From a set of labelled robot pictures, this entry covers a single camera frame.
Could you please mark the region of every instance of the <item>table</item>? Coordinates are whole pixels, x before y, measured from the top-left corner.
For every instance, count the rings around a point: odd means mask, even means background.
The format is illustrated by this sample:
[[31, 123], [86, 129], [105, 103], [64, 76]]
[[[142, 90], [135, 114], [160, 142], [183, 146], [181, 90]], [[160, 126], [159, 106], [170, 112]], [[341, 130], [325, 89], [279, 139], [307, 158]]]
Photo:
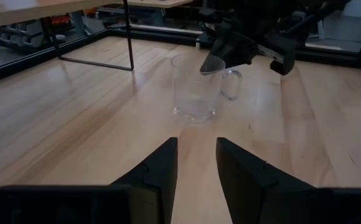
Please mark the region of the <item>table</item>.
[[[128, 63], [107, 37], [67, 56]], [[361, 187], [361, 70], [257, 56], [239, 99], [187, 126], [172, 114], [170, 58], [193, 47], [133, 40], [133, 72], [51, 60], [0, 81], [0, 185], [109, 184], [179, 138], [172, 223], [231, 223], [215, 162], [225, 137], [312, 185]]]
[[[192, 0], [129, 0], [130, 5], [146, 7], [175, 7]], [[0, 26], [39, 19], [47, 16], [61, 15], [68, 12], [88, 9], [107, 4], [119, 3], [121, 0], [0, 0]]]

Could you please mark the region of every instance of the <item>wooden tabletop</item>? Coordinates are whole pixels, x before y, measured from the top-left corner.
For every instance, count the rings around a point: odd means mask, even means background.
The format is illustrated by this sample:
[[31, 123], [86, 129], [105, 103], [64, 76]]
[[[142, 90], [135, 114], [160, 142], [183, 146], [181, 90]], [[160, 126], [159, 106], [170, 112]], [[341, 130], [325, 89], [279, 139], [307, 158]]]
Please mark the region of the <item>wooden tabletop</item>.
[[[193, 0], [128, 0], [129, 5], [146, 7], [175, 7]], [[122, 0], [0, 0], [0, 26], [16, 22], [62, 15], [82, 9], [122, 4]]]
[[[193, 47], [133, 40], [127, 72], [51, 60], [0, 81], [0, 185], [110, 184], [179, 138], [172, 223], [231, 223], [215, 162], [225, 137], [312, 185], [361, 187], [361, 70], [296, 62], [287, 76], [257, 56], [239, 99], [204, 126], [172, 113], [170, 58]], [[128, 65], [126, 39], [67, 56]]]

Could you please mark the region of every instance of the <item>wood grain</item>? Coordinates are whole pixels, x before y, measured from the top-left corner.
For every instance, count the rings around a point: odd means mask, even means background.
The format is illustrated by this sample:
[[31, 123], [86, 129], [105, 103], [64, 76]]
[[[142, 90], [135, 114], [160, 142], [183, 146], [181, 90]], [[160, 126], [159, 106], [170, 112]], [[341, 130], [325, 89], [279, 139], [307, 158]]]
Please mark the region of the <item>wood grain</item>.
[[[128, 0], [128, 4], [132, 6], [171, 8], [192, 1]], [[123, 0], [0, 0], [0, 26], [114, 3], [122, 4]]]
[[[193, 47], [133, 40], [135, 70], [51, 60], [0, 81], [0, 185], [109, 184], [179, 138], [173, 223], [231, 223], [217, 174], [225, 137], [315, 186], [361, 186], [361, 70], [256, 57], [240, 97], [188, 126], [172, 114], [170, 58]], [[67, 56], [127, 65], [108, 37]]]

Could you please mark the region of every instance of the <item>wooden table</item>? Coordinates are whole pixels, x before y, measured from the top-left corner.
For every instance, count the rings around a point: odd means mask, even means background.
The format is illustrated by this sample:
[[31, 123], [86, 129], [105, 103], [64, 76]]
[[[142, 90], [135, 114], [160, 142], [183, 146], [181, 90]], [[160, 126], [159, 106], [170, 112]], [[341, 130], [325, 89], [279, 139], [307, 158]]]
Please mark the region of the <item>wooden table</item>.
[[[192, 0], [129, 0], [129, 5], [175, 7]], [[122, 0], [0, 0], [0, 26], [118, 3]]]
[[[231, 223], [215, 140], [226, 137], [312, 185], [361, 187], [361, 70], [296, 62], [287, 76], [257, 56], [239, 99], [204, 126], [172, 113], [170, 58], [193, 47], [133, 40], [127, 72], [51, 60], [0, 81], [0, 185], [109, 184], [179, 138], [172, 223]], [[127, 66], [126, 39], [70, 57]]]

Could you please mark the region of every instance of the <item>black plastic part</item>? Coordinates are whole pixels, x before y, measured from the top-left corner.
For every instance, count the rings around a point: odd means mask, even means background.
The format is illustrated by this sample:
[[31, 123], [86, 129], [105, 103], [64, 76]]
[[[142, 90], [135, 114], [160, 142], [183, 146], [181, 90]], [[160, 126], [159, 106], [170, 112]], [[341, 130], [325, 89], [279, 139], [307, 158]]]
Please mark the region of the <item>black plastic part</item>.
[[176, 182], [177, 138], [170, 138], [109, 186], [0, 187], [0, 223], [169, 224]]
[[361, 224], [361, 189], [315, 189], [225, 138], [217, 165], [234, 224]]

